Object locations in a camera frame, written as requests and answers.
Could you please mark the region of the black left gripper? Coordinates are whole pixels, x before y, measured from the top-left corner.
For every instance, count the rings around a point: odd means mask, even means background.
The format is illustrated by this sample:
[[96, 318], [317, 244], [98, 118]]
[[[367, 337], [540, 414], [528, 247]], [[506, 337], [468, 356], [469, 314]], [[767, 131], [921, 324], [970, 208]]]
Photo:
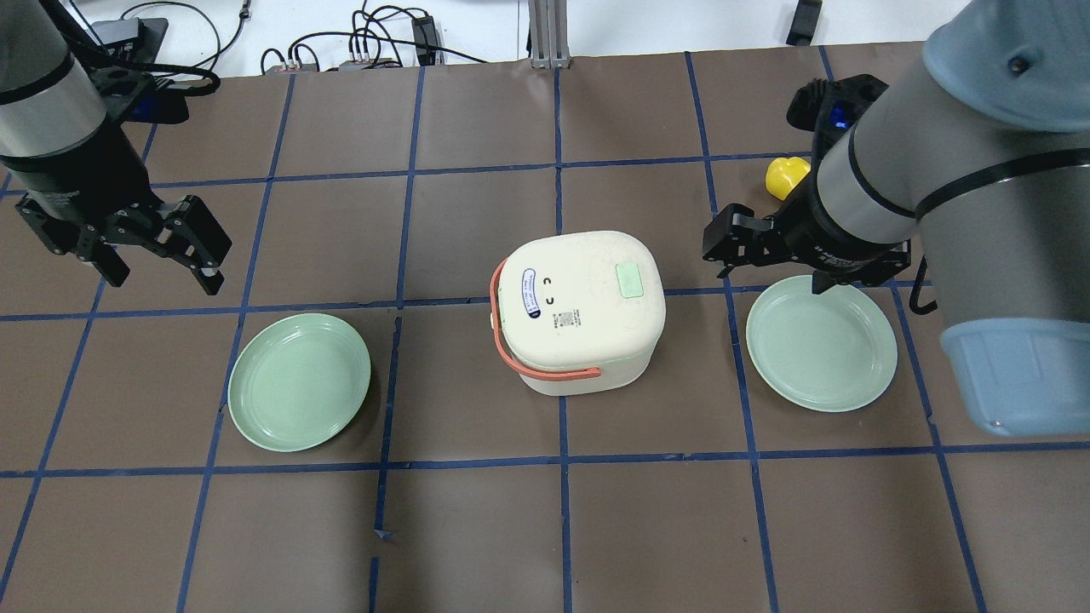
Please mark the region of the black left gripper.
[[[26, 194], [15, 206], [43, 245], [55, 255], [77, 252], [78, 237], [92, 232], [92, 267], [114, 288], [128, 279], [128, 264], [110, 244], [144, 247], [183, 265], [205, 295], [221, 291], [221, 267], [232, 241], [203, 199], [186, 195], [167, 203], [149, 187], [57, 187], [43, 175], [16, 175]], [[169, 236], [159, 235], [167, 230]]]

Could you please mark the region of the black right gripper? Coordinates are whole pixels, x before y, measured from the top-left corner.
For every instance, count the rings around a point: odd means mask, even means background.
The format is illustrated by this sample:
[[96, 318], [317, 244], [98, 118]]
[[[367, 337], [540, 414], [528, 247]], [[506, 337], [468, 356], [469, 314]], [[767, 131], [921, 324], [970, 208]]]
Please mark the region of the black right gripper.
[[790, 195], [774, 214], [759, 217], [729, 204], [703, 229], [703, 259], [718, 261], [718, 279], [746, 266], [803, 264], [812, 271], [811, 292], [825, 295], [837, 284], [879, 286], [910, 267], [909, 240], [872, 244], [835, 225], [818, 199]]

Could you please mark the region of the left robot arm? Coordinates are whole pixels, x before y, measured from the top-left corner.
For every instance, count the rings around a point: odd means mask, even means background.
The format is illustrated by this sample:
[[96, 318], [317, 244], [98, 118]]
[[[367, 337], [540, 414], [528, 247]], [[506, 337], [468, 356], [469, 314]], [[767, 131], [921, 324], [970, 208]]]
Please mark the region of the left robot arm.
[[144, 110], [152, 122], [183, 122], [186, 97], [214, 93], [221, 79], [203, 69], [204, 84], [174, 89], [164, 72], [175, 67], [106, 55], [57, 1], [4, 1], [3, 167], [26, 191], [20, 217], [55, 255], [120, 287], [131, 271], [117, 247], [141, 247], [218, 295], [232, 241], [203, 199], [153, 191], [123, 124]]

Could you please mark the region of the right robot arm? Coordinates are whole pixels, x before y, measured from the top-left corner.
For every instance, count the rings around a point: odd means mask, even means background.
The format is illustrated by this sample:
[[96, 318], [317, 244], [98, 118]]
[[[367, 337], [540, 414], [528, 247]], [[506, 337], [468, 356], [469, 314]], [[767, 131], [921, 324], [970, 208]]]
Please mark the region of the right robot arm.
[[923, 242], [942, 348], [976, 426], [1089, 426], [1086, 1], [972, 1], [891, 85], [813, 80], [786, 119], [812, 168], [766, 217], [725, 206], [703, 232], [720, 277], [798, 261], [812, 290], [886, 283]]

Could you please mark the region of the green plate near left arm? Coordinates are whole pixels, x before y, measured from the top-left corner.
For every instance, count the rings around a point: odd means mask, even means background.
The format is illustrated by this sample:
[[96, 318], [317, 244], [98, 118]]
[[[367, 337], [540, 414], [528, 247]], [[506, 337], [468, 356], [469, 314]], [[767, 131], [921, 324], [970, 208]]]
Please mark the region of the green plate near left arm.
[[370, 347], [343, 318], [307, 312], [279, 318], [238, 356], [228, 411], [242, 438], [295, 453], [338, 435], [364, 404]]

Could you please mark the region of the green plate near right arm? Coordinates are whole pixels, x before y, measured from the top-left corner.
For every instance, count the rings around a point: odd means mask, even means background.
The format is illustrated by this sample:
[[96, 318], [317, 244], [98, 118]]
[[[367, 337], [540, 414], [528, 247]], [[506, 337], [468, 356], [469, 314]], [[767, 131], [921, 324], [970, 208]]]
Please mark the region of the green plate near right arm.
[[898, 364], [889, 318], [869, 296], [852, 286], [814, 295], [809, 276], [760, 292], [746, 322], [746, 342], [771, 389], [823, 414], [875, 401]]

